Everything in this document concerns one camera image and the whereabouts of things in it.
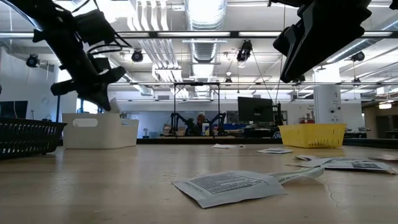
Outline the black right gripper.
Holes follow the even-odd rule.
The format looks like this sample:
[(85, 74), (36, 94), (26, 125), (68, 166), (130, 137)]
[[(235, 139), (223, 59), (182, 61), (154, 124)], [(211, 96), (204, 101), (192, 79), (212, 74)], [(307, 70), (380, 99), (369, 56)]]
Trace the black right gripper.
[(280, 80), (289, 83), (364, 34), (371, 0), (269, 0), (297, 7), (299, 21), (286, 27), (273, 47), (286, 56)]

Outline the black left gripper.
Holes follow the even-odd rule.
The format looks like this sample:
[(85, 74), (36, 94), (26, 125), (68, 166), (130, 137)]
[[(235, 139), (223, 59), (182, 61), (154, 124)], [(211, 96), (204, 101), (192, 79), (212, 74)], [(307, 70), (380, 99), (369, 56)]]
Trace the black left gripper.
[(88, 54), (88, 64), (82, 65), (78, 72), (83, 72), (77, 79), (54, 83), (50, 90), (55, 96), (76, 91), (80, 98), (92, 102), (100, 108), (110, 111), (108, 85), (116, 83), (125, 74), (122, 66), (112, 67), (107, 57), (94, 57)]

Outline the small green printed packet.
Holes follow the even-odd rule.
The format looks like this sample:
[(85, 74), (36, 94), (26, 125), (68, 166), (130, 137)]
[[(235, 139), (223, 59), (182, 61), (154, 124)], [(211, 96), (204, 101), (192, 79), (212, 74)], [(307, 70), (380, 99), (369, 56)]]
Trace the small green printed packet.
[(325, 169), (322, 167), (306, 167), (295, 171), (270, 173), (269, 175), (275, 177), (279, 181), (279, 183), (283, 185), (291, 180), (300, 177), (309, 177), (312, 179), (316, 179), (319, 176), (323, 175), (324, 171)]

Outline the white plastic bin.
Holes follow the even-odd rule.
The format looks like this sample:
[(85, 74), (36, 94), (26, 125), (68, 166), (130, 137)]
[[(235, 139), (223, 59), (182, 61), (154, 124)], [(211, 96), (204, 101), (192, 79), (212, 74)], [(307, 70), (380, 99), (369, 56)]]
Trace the white plastic bin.
[(138, 119), (117, 113), (64, 113), (63, 146), (66, 149), (117, 149), (135, 146)]

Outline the white round column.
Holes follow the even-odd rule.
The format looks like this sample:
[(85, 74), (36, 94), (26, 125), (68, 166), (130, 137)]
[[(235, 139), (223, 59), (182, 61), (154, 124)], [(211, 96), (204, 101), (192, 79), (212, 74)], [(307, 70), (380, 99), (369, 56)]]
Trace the white round column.
[(341, 111), (341, 91), (338, 85), (320, 85), (313, 91), (315, 122), (337, 124), (343, 122)]

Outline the black plastic basket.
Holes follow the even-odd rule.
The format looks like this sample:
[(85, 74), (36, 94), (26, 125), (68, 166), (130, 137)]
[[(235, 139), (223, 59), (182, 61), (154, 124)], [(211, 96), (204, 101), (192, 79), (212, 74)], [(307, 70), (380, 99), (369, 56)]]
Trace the black plastic basket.
[(65, 123), (0, 117), (0, 160), (54, 152)]

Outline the black computer monitor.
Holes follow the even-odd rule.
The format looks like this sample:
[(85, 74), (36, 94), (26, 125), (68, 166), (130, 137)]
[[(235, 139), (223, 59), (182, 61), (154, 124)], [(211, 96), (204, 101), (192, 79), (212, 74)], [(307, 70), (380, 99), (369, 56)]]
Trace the black computer monitor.
[(244, 122), (273, 122), (273, 102), (270, 99), (238, 97), (238, 116), (239, 121)]

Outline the yellow plastic basket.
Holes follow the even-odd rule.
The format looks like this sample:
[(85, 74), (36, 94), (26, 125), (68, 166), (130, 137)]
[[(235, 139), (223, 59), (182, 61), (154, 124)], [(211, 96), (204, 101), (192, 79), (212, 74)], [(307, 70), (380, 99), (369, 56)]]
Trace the yellow plastic basket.
[(343, 145), (346, 124), (293, 124), (279, 126), (285, 146), (338, 148)]

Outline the person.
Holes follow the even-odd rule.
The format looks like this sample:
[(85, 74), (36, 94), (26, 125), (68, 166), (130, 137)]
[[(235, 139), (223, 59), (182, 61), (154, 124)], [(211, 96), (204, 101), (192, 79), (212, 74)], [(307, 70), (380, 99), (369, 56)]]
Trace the person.
[(203, 123), (206, 121), (206, 117), (203, 114), (199, 114), (197, 116), (197, 122), (194, 126), (194, 133), (196, 136), (201, 136), (202, 134), (202, 127), (203, 127)]

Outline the black wall monitor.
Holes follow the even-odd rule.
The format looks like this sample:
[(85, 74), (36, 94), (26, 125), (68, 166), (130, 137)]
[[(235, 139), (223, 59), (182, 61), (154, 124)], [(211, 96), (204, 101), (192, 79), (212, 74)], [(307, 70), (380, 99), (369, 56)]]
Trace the black wall monitor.
[(28, 101), (0, 101), (0, 117), (26, 119)]

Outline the black metal table frame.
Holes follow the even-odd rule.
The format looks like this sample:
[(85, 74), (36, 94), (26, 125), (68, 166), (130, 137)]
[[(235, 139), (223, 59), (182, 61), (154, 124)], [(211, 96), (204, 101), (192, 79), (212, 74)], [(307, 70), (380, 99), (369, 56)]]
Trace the black metal table frame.
[[(157, 138), (138, 139), (137, 144), (282, 144), (281, 139), (256, 138)], [(344, 146), (398, 149), (398, 139), (345, 138)]]

